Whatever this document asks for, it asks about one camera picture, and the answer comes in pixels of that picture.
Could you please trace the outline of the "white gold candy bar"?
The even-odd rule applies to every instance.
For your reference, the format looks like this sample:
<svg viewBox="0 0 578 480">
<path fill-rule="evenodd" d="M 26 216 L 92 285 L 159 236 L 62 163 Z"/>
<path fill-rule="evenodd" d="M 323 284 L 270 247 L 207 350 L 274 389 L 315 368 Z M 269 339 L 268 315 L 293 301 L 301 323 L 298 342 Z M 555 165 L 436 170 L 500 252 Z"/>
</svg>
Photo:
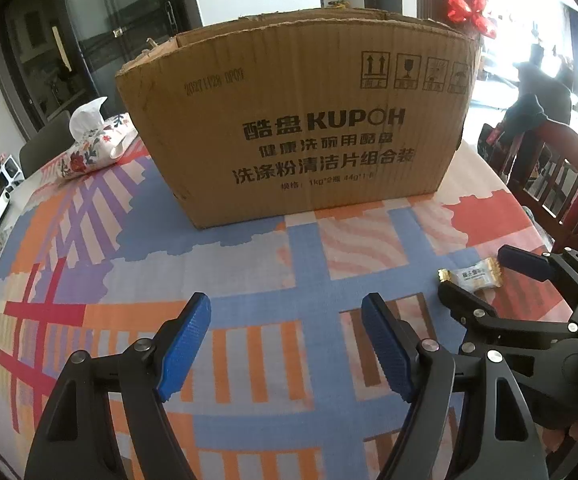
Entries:
<svg viewBox="0 0 578 480">
<path fill-rule="evenodd" d="M 451 282 L 467 292 L 477 292 L 502 286 L 502 270 L 495 257 L 488 257 L 466 268 L 440 269 L 438 280 L 441 283 Z"/>
</svg>

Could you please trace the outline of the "red wooden chair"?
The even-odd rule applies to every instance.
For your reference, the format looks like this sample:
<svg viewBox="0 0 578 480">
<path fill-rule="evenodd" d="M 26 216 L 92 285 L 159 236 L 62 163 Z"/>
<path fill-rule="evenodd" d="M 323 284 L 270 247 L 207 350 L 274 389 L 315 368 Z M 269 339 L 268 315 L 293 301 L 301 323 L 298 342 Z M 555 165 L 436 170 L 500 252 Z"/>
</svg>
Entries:
<svg viewBox="0 0 578 480">
<path fill-rule="evenodd" d="M 578 134 L 547 119 L 512 136 L 501 122 L 482 127 L 478 152 L 552 243 L 578 250 Z"/>
</svg>

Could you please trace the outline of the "dark chair by window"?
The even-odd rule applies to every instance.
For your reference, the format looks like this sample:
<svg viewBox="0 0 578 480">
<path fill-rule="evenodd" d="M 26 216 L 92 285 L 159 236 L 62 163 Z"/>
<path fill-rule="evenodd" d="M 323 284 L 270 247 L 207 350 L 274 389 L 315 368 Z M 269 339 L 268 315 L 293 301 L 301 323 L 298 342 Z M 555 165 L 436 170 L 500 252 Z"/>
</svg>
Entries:
<svg viewBox="0 0 578 480">
<path fill-rule="evenodd" d="M 569 88 L 532 63 L 523 62 L 516 67 L 519 74 L 519 96 L 534 94 L 549 119 L 569 125 L 572 112 Z"/>
</svg>

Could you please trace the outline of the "colourful patterned tablecloth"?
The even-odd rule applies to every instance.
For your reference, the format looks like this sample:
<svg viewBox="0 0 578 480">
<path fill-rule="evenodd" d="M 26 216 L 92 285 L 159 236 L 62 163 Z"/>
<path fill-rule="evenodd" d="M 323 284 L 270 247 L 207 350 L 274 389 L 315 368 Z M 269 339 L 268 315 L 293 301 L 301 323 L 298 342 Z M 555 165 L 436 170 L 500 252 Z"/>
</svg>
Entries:
<svg viewBox="0 0 578 480">
<path fill-rule="evenodd" d="M 470 148 L 438 192 L 199 230 L 146 148 L 73 182 L 40 170 L 0 225 L 0 470 L 22 476 L 68 357 L 124 351 L 195 292 L 210 329 L 165 405 L 201 479 L 372 479 L 406 404 L 360 319 L 377 292 L 420 337 L 459 347 L 438 271 L 545 245 Z"/>
</svg>

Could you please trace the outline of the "red bow decoration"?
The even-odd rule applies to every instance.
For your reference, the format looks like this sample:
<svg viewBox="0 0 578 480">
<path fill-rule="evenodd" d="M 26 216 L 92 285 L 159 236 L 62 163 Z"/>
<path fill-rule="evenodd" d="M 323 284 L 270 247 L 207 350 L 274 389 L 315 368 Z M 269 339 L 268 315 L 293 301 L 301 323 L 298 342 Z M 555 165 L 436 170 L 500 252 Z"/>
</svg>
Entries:
<svg viewBox="0 0 578 480">
<path fill-rule="evenodd" d="M 484 15 L 487 0 L 448 0 L 447 18 L 454 24 L 470 23 L 482 36 L 496 38 L 493 22 Z"/>
</svg>

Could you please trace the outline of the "brown cardboard box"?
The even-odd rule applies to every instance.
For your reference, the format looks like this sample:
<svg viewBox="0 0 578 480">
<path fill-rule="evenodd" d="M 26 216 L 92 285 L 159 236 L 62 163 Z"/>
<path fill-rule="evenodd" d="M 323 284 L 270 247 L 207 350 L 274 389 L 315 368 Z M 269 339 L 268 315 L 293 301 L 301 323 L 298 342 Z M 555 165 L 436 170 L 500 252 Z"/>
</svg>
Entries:
<svg viewBox="0 0 578 480">
<path fill-rule="evenodd" d="M 480 54 L 434 21 L 313 9 L 183 32 L 115 81 L 165 183 L 205 229 L 434 192 Z"/>
</svg>

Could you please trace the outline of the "floral tissue pack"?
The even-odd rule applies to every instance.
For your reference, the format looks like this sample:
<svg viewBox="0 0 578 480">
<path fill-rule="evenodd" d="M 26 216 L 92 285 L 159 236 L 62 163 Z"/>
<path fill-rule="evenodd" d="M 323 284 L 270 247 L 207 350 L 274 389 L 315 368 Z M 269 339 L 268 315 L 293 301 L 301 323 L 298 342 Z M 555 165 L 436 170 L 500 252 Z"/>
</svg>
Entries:
<svg viewBox="0 0 578 480">
<path fill-rule="evenodd" d="M 104 118 L 100 96 L 76 108 L 68 123 L 74 143 L 57 158 L 58 176 L 71 180 L 118 162 L 138 136 L 129 114 Z"/>
</svg>

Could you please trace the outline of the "black glass door cabinet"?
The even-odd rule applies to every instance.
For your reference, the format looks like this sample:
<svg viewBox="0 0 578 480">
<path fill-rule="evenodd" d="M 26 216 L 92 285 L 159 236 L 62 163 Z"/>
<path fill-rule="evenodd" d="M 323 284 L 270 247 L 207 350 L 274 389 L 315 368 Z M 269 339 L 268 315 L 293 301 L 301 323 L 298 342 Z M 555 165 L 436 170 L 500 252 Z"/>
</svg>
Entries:
<svg viewBox="0 0 578 480">
<path fill-rule="evenodd" d="M 197 0 L 0 0 L 0 88 L 22 138 L 98 96 L 124 112 L 121 67 L 200 24 Z"/>
</svg>

